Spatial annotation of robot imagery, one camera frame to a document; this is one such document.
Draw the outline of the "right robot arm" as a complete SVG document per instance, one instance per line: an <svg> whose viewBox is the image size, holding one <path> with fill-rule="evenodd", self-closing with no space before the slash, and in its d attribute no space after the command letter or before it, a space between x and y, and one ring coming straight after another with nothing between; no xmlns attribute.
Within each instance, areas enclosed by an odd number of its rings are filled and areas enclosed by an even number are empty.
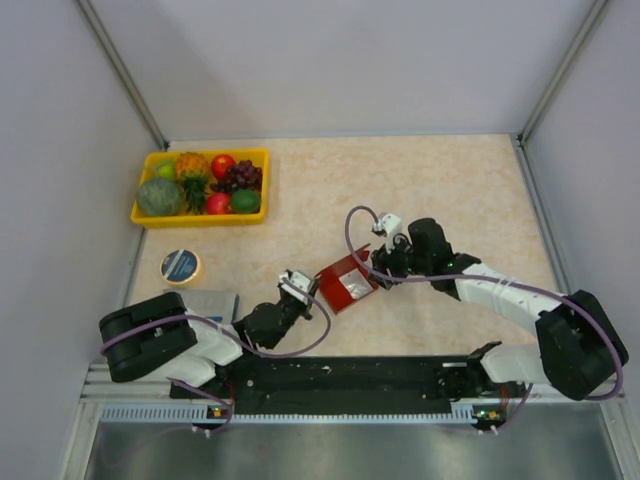
<svg viewBox="0 0 640 480"><path fill-rule="evenodd" d="M384 288L402 279L428 278L434 289L489 308L535 336L530 345L497 343L482 349L480 362L466 372L474 393L487 396L502 383L522 382L547 384L580 401L628 362L625 346L593 294L556 294L512 280L474 256L454 252L432 218L404 227L399 217L384 214L372 230L385 239L371 255L371 277Z"/></svg>

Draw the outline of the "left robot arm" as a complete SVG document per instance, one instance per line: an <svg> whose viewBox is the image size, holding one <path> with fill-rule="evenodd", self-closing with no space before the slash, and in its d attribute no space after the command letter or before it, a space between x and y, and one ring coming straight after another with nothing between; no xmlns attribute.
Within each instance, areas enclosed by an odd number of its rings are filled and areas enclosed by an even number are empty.
<svg viewBox="0 0 640 480"><path fill-rule="evenodd" d="M195 314L178 292L164 293L103 317L100 352L115 383L171 379L216 396L226 387L222 367L275 348L298 319L312 318L318 286L317 278L286 271L276 303L261 303L230 324Z"/></svg>

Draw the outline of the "small clear plastic bag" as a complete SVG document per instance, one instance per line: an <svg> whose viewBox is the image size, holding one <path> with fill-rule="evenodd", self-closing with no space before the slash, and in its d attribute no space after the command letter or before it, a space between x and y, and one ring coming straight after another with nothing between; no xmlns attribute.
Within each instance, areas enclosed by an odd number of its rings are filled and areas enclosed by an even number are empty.
<svg viewBox="0 0 640 480"><path fill-rule="evenodd" d="M343 281L343 284L353 300L364 298L374 291L364 277L349 277Z"/></svg>

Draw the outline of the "red paper box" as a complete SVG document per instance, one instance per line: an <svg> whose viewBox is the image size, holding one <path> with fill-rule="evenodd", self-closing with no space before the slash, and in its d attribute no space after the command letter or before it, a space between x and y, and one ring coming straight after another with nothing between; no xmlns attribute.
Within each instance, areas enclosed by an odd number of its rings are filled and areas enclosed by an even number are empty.
<svg viewBox="0 0 640 480"><path fill-rule="evenodd" d="M368 279L366 270L351 255L322 269L318 279L321 296L334 314L378 290L378 286Z"/></svg>

